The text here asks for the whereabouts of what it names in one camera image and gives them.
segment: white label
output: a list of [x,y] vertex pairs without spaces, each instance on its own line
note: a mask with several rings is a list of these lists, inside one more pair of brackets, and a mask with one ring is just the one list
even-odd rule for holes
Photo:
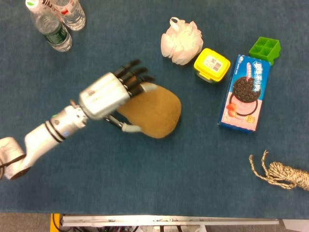
[[59,11],[62,16],[72,14],[72,9],[74,8],[77,0],[70,0],[69,3],[65,6],[58,6],[54,4],[54,7]]
[[205,58],[203,64],[216,73],[222,67],[222,63],[210,55]]

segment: rope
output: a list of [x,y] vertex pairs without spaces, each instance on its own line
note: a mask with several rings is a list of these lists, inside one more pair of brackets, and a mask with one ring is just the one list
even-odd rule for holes
[[257,173],[253,164],[253,155],[249,156],[249,162],[251,165],[251,170],[253,173],[261,178],[262,180],[267,181],[271,185],[277,185],[284,189],[293,189],[295,187],[301,187],[304,190],[309,190],[309,173],[299,169],[295,169],[289,166],[284,166],[280,162],[272,162],[267,169],[265,165],[265,159],[268,152],[265,150],[261,159],[262,167],[265,172],[265,177]]

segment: green bottle label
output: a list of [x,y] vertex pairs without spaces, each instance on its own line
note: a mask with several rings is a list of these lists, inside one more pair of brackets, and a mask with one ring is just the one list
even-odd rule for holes
[[61,27],[53,34],[51,35],[45,35],[45,38],[48,42],[51,44],[60,44],[67,38],[68,31],[64,27],[63,24],[61,24]]

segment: robot finger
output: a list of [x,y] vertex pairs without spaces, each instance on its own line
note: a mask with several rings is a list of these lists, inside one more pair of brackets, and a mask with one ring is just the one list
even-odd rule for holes
[[136,88],[133,88],[132,90],[128,91],[130,98],[134,98],[136,95],[139,95],[143,92],[150,92],[152,90],[155,90],[157,88],[157,85],[149,82],[144,82],[139,84]]
[[140,63],[139,59],[135,59],[128,64],[125,64],[124,66],[120,67],[118,70],[114,71],[113,74],[119,78],[122,75],[124,75],[130,68],[132,68],[135,65],[138,65]]
[[134,133],[134,132],[141,132],[141,128],[137,125],[128,125],[125,122],[120,122],[117,118],[112,115],[108,115],[105,118],[106,121],[111,123],[112,125],[116,126],[117,128],[121,129],[124,132]]
[[131,90],[133,88],[135,88],[137,85],[139,85],[140,83],[142,82],[153,82],[155,80],[154,77],[152,76],[143,76],[141,78],[138,78],[137,80],[129,83],[129,84],[125,84],[124,87],[127,89],[127,90]]
[[138,69],[135,69],[135,70],[133,70],[133,71],[128,71],[125,75],[123,75],[122,77],[119,77],[118,79],[119,79],[119,81],[121,82],[121,83],[125,83],[126,81],[128,81],[129,79],[131,79],[131,77],[133,77],[133,76],[137,76],[137,75],[139,75],[139,74],[141,74],[141,73],[145,73],[145,72],[147,72],[148,71],[148,69],[147,68],[145,68],[145,67],[142,67],[142,68],[138,68]]

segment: black ring band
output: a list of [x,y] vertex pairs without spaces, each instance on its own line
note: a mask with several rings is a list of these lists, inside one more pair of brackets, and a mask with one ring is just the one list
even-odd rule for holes
[[46,124],[46,122],[44,123],[45,124],[45,127],[46,127],[46,129],[48,130],[48,132],[50,133],[50,135],[58,142],[58,143],[61,143],[61,141],[60,140],[58,140],[51,132],[50,132],[50,130],[49,130],[49,128],[48,128],[48,126],[47,126],[47,124]]
[[6,167],[6,166],[9,166],[9,165],[12,164],[12,163],[15,163],[15,162],[17,162],[17,161],[20,161],[20,160],[22,160],[24,157],[26,157],[26,154],[21,155],[21,156],[15,158],[15,159],[11,160],[10,162],[4,163],[3,165],[0,165],[0,168],[4,168],[4,167]]
[[60,134],[60,133],[57,131],[57,129],[56,129],[56,128],[54,127],[54,125],[52,124],[52,121],[51,121],[51,120],[49,120],[49,124],[52,126],[52,128],[54,129],[54,131],[57,133],[57,135],[58,135],[61,139],[66,140],[66,138],[63,137],[62,134]]

